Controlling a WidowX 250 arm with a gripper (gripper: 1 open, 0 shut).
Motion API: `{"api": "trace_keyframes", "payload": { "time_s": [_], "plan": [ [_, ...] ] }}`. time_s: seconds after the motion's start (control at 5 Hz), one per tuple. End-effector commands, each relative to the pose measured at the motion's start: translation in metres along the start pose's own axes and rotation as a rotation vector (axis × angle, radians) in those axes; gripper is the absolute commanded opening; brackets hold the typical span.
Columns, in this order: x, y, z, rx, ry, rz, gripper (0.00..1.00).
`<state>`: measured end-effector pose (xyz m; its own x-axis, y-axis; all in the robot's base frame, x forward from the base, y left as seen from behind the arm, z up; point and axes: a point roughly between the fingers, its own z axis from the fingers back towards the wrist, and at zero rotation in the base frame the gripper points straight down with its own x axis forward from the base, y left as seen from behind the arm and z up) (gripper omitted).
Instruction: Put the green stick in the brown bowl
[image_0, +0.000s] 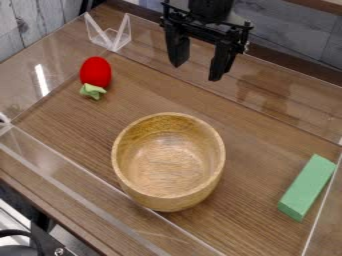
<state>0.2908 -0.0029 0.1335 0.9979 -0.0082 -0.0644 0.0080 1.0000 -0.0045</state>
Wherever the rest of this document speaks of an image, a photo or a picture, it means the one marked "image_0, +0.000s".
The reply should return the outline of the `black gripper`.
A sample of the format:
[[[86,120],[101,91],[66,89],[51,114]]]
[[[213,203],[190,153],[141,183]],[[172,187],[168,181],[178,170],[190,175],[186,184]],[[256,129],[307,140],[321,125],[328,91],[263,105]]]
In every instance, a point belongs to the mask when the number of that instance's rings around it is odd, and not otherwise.
[[[180,67],[189,58],[189,37],[214,44],[209,81],[218,81],[229,71],[236,52],[248,45],[252,22],[232,10],[234,0],[161,0],[161,27],[168,59]]]

